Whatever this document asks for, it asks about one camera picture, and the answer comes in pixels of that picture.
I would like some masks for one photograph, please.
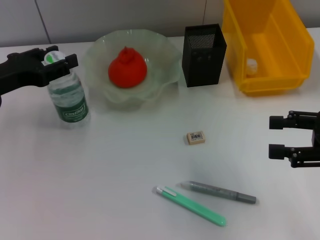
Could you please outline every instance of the tile grout line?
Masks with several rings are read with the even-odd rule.
[[[205,23],[205,16],[206,16],[206,9],[207,9],[207,1],[205,0],[205,5],[204,5],[204,12],[203,12],[203,19],[202,19],[202,25]]]
[[[40,19],[41,19],[41,22],[42,22],[42,26],[43,26],[43,28],[44,28],[46,37],[48,38],[49,44],[52,44],[52,43],[51,43],[51,39],[50,39],[49,34],[48,34],[48,31],[47,31],[47,28],[46,28],[46,25],[45,25],[45,21],[44,21],[44,19],[43,19],[43,17],[42,17],[42,14],[41,14],[41,12],[40,12],[40,9],[39,9],[37,0],[34,0],[34,3],[35,3],[35,6],[36,6],[37,11],[38,11],[38,13],[39,13],[39,16],[40,16]]]

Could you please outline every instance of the bottle label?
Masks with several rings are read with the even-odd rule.
[[[59,117],[67,123],[76,123],[81,121],[87,116],[89,111],[85,97],[83,97],[82,100],[74,106],[61,107],[55,105],[55,108]]]

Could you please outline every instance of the mesh pen holder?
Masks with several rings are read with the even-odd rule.
[[[182,56],[187,87],[218,84],[226,49],[219,24],[187,26]]]

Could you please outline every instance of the pen cap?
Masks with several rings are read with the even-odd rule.
[[[239,202],[247,203],[247,204],[255,204],[257,198],[255,196],[246,195],[238,192],[236,195],[236,200]]]

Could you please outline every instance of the white wall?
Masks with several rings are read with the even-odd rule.
[[[319,0],[291,2],[307,28],[320,27]],[[0,47],[94,41],[130,28],[182,36],[186,26],[221,24],[223,8],[223,0],[1,0]]]
[[[37,0],[52,43],[95,41],[114,30],[181,36],[202,25],[206,0]]]
[[[48,43],[34,0],[0,1],[0,47]]]

